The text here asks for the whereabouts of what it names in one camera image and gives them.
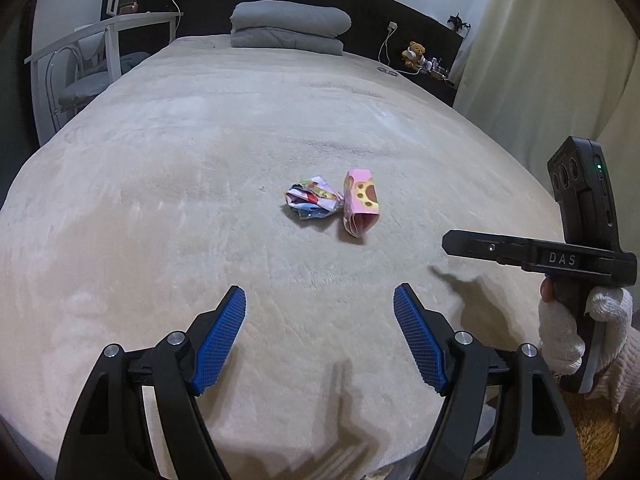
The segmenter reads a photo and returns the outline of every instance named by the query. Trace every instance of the bed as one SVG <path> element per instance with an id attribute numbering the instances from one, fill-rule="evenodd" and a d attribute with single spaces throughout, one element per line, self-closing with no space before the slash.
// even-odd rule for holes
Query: bed
<path id="1" fill-rule="evenodd" d="M 21 437 L 55 460 L 105 345 L 151 346 L 233 284 L 246 319 L 198 403 L 238 480 L 358 480 L 425 444 L 442 400 L 394 318 L 399 283 L 487 345 L 538 343 L 540 276 L 451 258 L 440 241 L 455 228 L 560 241 L 556 204 L 475 126 L 378 67 L 180 38 L 31 157 L 0 211 L 0 413 Z M 371 170 L 380 202 L 363 240 L 284 205 L 300 178 L 340 188 L 352 167 Z"/>

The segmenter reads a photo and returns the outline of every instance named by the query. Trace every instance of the metal screw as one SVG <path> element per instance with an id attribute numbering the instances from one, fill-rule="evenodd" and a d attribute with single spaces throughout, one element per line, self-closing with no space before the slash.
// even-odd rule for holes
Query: metal screw
<path id="1" fill-rule="evenodd" d="M 456 332 L 456 341 L 461 345 L 470 345 L 474 337 L 469 332 Z"/>
<path id="2" fill-rule="evenodd" d="M 107 357 L 114 357 L 120 351 L 120 347 L 118 345 L 109 345 L 104 349 L 104 355 Z"/>
<path id="3" fill-rule="evenodd" d="M 171 332 L 167 337 L 166 341 L 170 345 L 179 345 L 184 341 L 184 334 L 182 332 Z"/>
<path id="4" fill-rule="evenodd" d="M 538 354 L 538 349 L 530 343 L 524 343 L 522 353 L 527 357 L 535 357 Z"/>

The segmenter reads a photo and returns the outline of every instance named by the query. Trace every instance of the teddy bear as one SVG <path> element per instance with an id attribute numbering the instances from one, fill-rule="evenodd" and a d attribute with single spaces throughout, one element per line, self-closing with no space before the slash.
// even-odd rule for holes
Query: teddy bear
<path id="1" fill-rule="evenodd" d="M 415 43 L 415 41 L 411 41 L 409 43 L 409 48 L 402 53 L 402 59 L 404 59 L 404 64 L 408 68 L 418 68 L 421 67 L 424 62 L 424 47 L 420 43 Z"/>

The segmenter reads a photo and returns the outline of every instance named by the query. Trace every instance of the crumpled paper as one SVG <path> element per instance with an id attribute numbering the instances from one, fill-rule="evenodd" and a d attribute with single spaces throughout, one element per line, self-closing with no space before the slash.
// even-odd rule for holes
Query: crumpled paper
<path id="1" fill-rule="evenodd" d="M 344 200 L 321 176 L 302 180 L 286 192 L 287 205 L 301 219 L 325 218 L 342 209 Z"/>

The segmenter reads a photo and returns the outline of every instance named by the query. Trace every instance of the headboard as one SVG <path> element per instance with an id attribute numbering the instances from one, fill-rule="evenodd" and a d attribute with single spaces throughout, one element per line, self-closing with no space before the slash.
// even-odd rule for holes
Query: headboard
<path id="1" fill-rule="evenodd" d="M 184 13 L 178 28 L 179 36 L 228 34 L 229 17 L 240 2 L 255 0 L 176 0 Z M 442 65 L 450 68 L 462 37 L 438 21 L 425 16 L 395 0 L 287 0 L 300 4 L 338 7 L 351 17 L 351 28 L 339 39 L 346 52 L 370 59 L 378 59 L 380 45 L 387 35 L 389 22 L 396 22 L 398 30 L 388 42 L 392 66 L 402 68 L 401 53 L 409 41 L 417 41 L 426 49 L 426 56 L 442 58 Z M 102 17 L 106 19 L 106 3 L 102 0 Z M 171 0 L 138 0 L 138 12 L 176 10 Z M 122 54 L 132 50 L 146 50 L 154 54 L 166 45 L 166 26 L 155 25 L 120 33 Z"/>

